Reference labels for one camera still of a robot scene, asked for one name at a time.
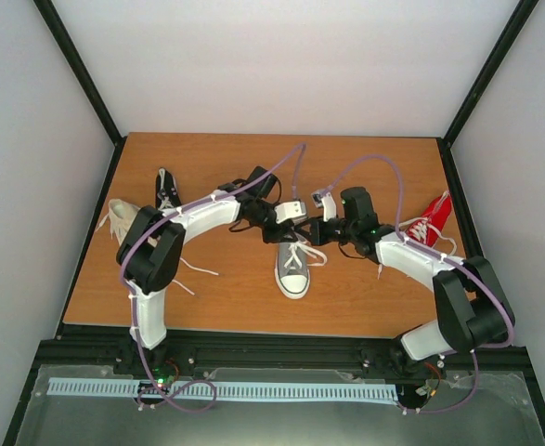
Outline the white lace of grey sneaker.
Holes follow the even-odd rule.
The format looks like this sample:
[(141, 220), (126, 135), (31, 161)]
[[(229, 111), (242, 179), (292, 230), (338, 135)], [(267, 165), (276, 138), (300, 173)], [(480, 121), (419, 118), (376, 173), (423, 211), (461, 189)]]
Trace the white lace of grey sneaker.
[(281, 277), (307, 276), (310, 268), (323, 267), (327, 262), (327, 256), (309, 243), (302, 243), (298, 240), (294, 243), (279, 245), (277, 271)]

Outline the grey low-top sneaker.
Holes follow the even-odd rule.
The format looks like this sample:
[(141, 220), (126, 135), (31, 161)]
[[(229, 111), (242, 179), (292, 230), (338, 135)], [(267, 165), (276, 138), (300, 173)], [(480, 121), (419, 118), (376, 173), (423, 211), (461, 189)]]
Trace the grey low-top sneaker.
[(297, 300), (308, 291), (310, 278), (306, 245), (301, 242), (280, 243), (275, 263), (275, 279), (280, 291)]

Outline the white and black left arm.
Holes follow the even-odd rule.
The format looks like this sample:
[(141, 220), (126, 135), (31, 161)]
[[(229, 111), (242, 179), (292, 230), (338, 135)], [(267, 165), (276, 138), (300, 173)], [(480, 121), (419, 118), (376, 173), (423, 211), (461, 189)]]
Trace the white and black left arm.
[(120, 281), (132, 301), (130, 335), (140, 345), (135, 361), (148, 374), (161, 372), (168, 351), (164, 303), (166, 288), (178, 270), (183, 247), (217, 227), (246, 221), (262, 231), (265, 243), (296, 240), (293, 223), (277, 218), (276, 205), (266, 200), (279, 180), (263, 167), (219, 186), (205, 197), (168, 210), (140, 208), (116, 256)]

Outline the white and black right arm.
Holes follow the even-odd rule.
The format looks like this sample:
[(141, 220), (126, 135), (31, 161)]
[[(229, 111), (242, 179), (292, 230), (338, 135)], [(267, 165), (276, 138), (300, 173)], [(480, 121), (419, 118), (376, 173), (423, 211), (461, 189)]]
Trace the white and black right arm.
[(342, 191), (341, 216), (328, 190), (313, 192), (312, 199), (321, 216), (310, 217), (295, 228), (312, 245), (350, 244), (358, 258), (395, 269), (433, 293), (435, 320), (397, 339), (397, 348), (407, 361), (511, 344), (513, 312), (485, 258), (449, 256), (380, 223), (370, 194), (362, 187)]

